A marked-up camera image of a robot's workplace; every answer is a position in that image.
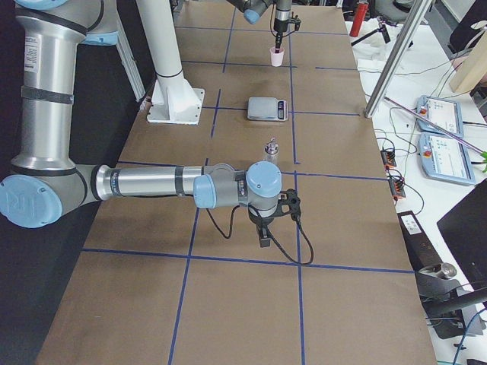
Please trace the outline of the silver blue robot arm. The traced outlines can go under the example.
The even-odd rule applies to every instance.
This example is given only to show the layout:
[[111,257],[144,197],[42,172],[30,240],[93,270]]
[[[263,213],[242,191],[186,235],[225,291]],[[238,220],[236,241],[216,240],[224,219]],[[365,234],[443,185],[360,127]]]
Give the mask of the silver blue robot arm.
[[[21,50],[24,31],[14,16],[14,4],[1,4],[1,174],[19,150],[21,130]],[[162,125],[150,125],[138,113],[129,82],[112,47],[82,46],[75,82],[72,154],[82,163],[144,165],[143,154],[160,154],[185,147],[194,157],[205,139],[192,127],[164,137]],[[112,249],[177,251],[189,243],[195,206],[191,198],[115,198],[90,203],[54,224],[38,229],[1,221],[3,255],[53,252],[83,245]]]
[[291,15],[291,0],[228,0],[228,3],[240,11],[250,24],[255,24],[269,7],[274,6],[275,53],[279,53],[281,50],[284,33],[288,31],[288,26],[295,24],[297,30],[301,23],[298,17]]

